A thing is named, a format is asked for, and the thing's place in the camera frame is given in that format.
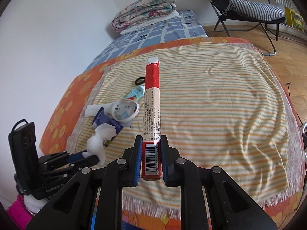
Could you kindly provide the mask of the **left hand in glove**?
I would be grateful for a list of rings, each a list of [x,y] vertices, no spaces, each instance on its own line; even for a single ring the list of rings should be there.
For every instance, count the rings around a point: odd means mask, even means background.
[[[35,215],[48,203],[48,199],[35,199],[32,195],[28,195],[23,197],[23,203],[26,209]]]

